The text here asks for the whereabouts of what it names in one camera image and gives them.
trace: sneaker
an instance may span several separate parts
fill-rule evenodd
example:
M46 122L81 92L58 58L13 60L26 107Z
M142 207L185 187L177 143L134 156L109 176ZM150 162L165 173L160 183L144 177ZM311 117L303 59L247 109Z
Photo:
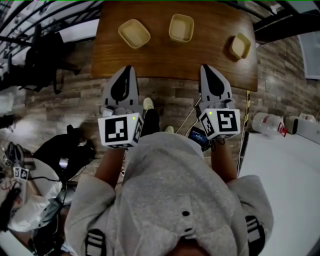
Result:
M143 109L145 111L148 111L148 110L153 110L155 108L155 105L154 105L154 102L151 98L145 98L143 100Z
M175 133L175 129L173 126L169 125L164 129L165 132L170 133L170 134L174 134Z

